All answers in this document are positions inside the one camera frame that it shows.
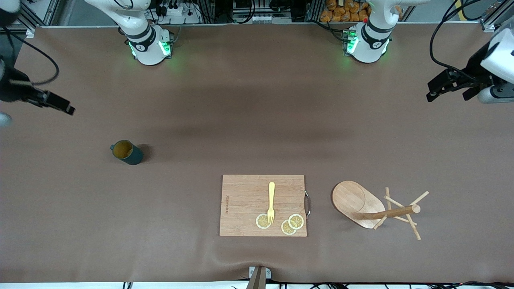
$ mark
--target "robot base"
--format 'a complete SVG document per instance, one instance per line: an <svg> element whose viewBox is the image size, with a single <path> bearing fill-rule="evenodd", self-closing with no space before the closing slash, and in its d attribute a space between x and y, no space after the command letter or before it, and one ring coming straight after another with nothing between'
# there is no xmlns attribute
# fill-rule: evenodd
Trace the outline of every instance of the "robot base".
<svg viewBox="0 0 514 289"><path fill-rule="evenodd" d="M171 58L173 50L173 34L158 25L152 25L155 29L156 36L154 42L146 51L138 51L130 45L134 59L139 60L144 65L156 65L164 59Z"/></svg>
<svg viewBox="0 0 514 289"><path fill-rule="evenodd" d="M360 62L372 63L377 61L382 56L382 54L386 52L386 47L389 44L389 40L387 40L384 45L379 42L382 46L381 48L372 49L370 45L363 39L363 27L364 22L361 22L349 28L348 31L345 30L343 35L346 39L348 39L348 41L343 43L343 50L345 55L352 56Z"/></svg>

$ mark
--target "fork handle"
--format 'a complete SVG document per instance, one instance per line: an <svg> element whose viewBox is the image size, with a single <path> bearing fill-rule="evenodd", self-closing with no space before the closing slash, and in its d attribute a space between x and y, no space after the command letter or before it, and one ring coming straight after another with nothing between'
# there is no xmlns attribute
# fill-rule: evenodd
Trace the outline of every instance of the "fork handle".
<svg viewBox="0 0 514 289"><path fill-rule="evenodd" d="M273 208L273 199L275 198L275 183L269 182L269 208Z"/></svg>

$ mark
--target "wooden dowel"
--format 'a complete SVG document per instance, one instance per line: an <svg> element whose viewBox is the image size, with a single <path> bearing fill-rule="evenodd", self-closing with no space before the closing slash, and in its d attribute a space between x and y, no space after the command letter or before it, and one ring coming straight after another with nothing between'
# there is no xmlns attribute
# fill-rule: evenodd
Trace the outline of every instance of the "wooden dowel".
<svg viewBox="0 0 514 289"><path fill-rule="evenodd" d="M390 195L389 195L389 187L386 187L386 188L385 188L385 195L386 195L387 197L390 197ZM391 202L390 202L389 200L387 200L387 210L391 210L391 209L392 209L392 208L391 208Z"/></svg>
<svg viewBox="0 0 514 289"><path fill-rule="evenodd" d="M370 220L377 220L381 219L385 215L394 217L394 216L402 216L406 214L413 214L413 213L419 213L421 211L421 208L418 205L412 205L405 208L397 208L392 210L387 210L383 212L378 213L361 213L361 214L355 214L355 217L358 219L370 219Z"/></svg>
<svg viewBox="0 0 514 289"><path fill-rule="evenodd" d="M388 197L388 196L385 196L384 199L388 200L389 202L395 204L396 206L400 207L400 208L405 208L404 205L400 204L399 202L393 200L392 198Z"/></svg>
<svg viewBox="0 0 514 289"><path fill-rule="evenodd" d="M419 236L416 226L414 226L414 222L412 221L411 215L407 214L407 220L409 220L409 223L411 224L411 228L414 231L414 234L416 235L416 239L418 241L421 240L421 237Z"/></svg>
<svg viewBox="0 0 514 289"><path fill-rule="evenodd" d="M402 218L402 217L398 217L398 216L396 216L396 217L393 217L393 218L395 218L395 219L397 219L397 220L400 220L400 221L402 221L402 222L405 222L405 223L408 223L408 222L409 222L409 220L404 219L404 218Z"/></svg>
<svg viewBox="0 0 514 289"><path fill-rule="evenodd" d="M419 201L423 200L424 197L426 197L429 194L428 191L424 192L421 196L419 196L417 199L415 199L411 205L416 205Z"/></svg>
<svg viewBox="0 0 514 289"><path fill-rule="evenodd" d="M380 227L384 221L387 219L387 215L383 216L380 221L378 221L378 223L375 225L375 227L373 227L374 230L376 230L378 227Z"/></svg>

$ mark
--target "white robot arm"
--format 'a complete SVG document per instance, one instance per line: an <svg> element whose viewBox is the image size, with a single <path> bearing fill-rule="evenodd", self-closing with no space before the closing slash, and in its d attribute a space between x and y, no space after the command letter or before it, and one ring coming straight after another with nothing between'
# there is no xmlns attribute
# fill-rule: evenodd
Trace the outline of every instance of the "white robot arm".
<svg viewBox="0 0 514 289"><path fill-rule="evenodd" d="M478 50L462 72L445 69L428 83L427 100L441 94L468 88L464 100L478 96L481 103L514 102L514 16Z"/></svg>
<svg viewBox="0 0 514 289"><path fill-rule="evenodd" d="M170 32L150 25L144 16L150 0L85 0L100 9L121 27L135 58L145 65L155 65L171 56Z"/></svg>
<svg viewBox="0 0 514 289"><path fill-rule="evenodd" d="M355 35L344 44L346 54L364 63L377 61L386 52L389 35L398 23L396 5L421 5L431 0L371 0L371 15L367 22L350 28Z"/></svg>

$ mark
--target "blue mug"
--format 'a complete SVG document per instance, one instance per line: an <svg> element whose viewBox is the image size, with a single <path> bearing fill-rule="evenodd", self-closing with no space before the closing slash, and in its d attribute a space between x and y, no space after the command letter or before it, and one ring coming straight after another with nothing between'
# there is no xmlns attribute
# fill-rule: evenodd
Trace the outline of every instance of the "blue mug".
<svg viewBox="0 0 514 289"><path fill-rule="evenodd" d="M143 152L126 139L113 144L111 150L115 158L129 165L137 165L143 160Z"/></svg>

